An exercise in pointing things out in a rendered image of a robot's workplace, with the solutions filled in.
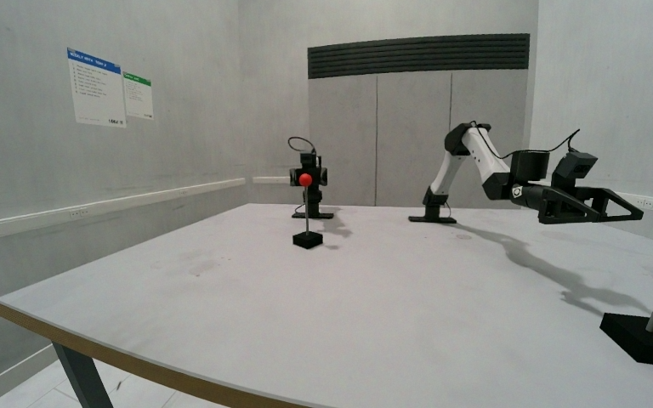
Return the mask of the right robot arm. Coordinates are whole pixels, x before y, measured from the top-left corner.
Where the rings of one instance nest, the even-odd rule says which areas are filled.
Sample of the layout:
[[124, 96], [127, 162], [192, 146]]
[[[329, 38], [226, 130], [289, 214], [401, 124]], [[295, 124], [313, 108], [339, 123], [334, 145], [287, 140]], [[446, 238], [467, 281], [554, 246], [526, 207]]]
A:
[[[315, 167], [321, 167], [321, 156], [316, 156], [316, 153], [312, 153], [312, 150], [300, 151], [301, 164], [312, 163], [312, 160], [315, 160]], [[319, 190], [319, 185], [307, 186], [307, 194], [308, 194], [308, 218], [327, 218], [327, 219], [333, 218], [334, 213], [319, 212], [319, 202], [321, 202], [322, 200], [322, 190]], [[306, 218], [305, 212], [296, 212], [292, 215], [292, 218]]]

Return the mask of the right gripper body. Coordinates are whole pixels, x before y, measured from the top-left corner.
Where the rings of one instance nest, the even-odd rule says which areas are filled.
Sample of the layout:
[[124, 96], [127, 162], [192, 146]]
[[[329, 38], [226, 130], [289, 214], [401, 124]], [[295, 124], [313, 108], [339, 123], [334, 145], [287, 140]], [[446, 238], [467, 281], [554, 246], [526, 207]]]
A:
[[315, 167], [315, 168], [310, 168], [310, 167], [315, 167], [315, 160], [312, 160], [312, 163], [302, 164], [302, 168], [295, 169], [296, 186], [302, 186], [299, 183], [299, 178], [304, 173], [307, 173], [308, 175], [311, 176], [311, 178], [312, 178], [311, 185], [319, 185], [319, 184], [321, 185], [321, 169], [322, 169], [322, 167]]

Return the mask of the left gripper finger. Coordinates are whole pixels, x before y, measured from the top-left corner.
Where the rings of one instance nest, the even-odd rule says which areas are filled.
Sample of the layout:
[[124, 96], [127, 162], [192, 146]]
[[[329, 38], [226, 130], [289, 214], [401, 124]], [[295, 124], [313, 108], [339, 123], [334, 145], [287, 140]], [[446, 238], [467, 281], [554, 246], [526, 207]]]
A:
[[[578, 208], [579, 210], [585, 212], [587, 216], [585, 217], [574, 217], [574, 218], [560, 218], [560, 209], [562, 206], [562, 201], [572, 205], [573, 207]], [[561, 189], [549, 189], [547, 200], [545, 202], [543, 215], [542, 215], [542, 224], [576, 224], [576, 223], [592, 223], [599, 221], [600, 213], [592, 209], [590, 206], [585, 203], [577, 200], [577, 198], [569, 195]]]
[[[620, 205], [621, 207], [627, 209], [629, 212], [631, 212], [631, 214], [608, 217], [607, 216], [608, 213], [605, 211], [609, 199], [615, 202], [616, 204]], [[614, 191], [606, 188], [599, 188], [594, 210], [598, 211], [600, 215], [599, 215], [599, 221], [592, 222], [592, 223], [641, 220], [644, 215], [644, 212], [642, 210], [638, 209], [636, 206], [632, 205], [631, 203], [625, 201]]]

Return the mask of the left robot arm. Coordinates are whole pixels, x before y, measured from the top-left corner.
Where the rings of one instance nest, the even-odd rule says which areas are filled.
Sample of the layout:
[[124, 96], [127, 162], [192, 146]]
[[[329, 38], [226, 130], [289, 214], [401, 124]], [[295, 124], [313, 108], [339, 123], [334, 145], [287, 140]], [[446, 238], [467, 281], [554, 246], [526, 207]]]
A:
[[[408, 216], [413, 223], [456, 224], [451, 217], [440, 217], [440, 206], [448, 199], [451, 183], [467, 156], [474, 158], [480, 170], [483, 190], [492, 201], [511, 201], [527, 207], [526, 196], [535, 185], [528, 181], [546, 179], [550, 152], [514, 152], [511, 168], [501, 159], [491, 143], [488, 133], [490, 124], [479, 123], [478, 128], [471, 123], [461, 123], [445, 137], [446, 156], [437, 178], [428, 187], [423, 198], [425, 216]], [[459, 142], [459, 143], [458, 143]], [[567, 152], [568, 153], [568, 152]], [[556, 173], [565, 179], [584, 179], [597, 157], [585, 152], [569, 152]], [[520, 180], [519, 180], [520, 179]]]

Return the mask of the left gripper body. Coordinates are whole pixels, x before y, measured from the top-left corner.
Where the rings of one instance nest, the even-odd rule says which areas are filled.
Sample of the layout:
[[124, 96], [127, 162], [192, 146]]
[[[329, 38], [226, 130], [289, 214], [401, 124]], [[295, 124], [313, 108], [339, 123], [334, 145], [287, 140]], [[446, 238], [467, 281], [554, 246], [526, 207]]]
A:
[[[577, 200], [582, 201], [583, 203], [585, 202], [584, 200], [590, 200], [590, 198], [593, 198], [591, 208], [594, 209], [599, 188], [588, 187], [588, 186], [575, 186], [576, 184], [575, 178], [573, 179], [563, 178], [558, 173], [556, 173], [556, 171], [558, 170], [559, 166], [561, 165], [564, 159], [565, 156], [563, 156], [560, 159], [559, 164], [557, 165], [557, 167], [554, 169], [554, 172], [552, 173], [551, 187], [547, 185], [541, 185], [541, 186], [535, 185], [527, 193], [526, 196], [527, 205], [529, 206], [529, 208], [539, 211], [537, 217], [539, 218], [538, 222], [540, 224], [542, 223], [543, 210], [544, 210], [545, 202], [547, 200], [548, 190], [550, 188], [562, 189], [563, 191], [565, 191], [571, 196], [574, 196], [575, 198], [577, 198]], [[585, 214], [586, 214], [585, 212], [582, 212], [578, 208], [573, 207], [572, 205], [562, 201], [562, 206], [559, 214], [560, 218], [585, 217]]]

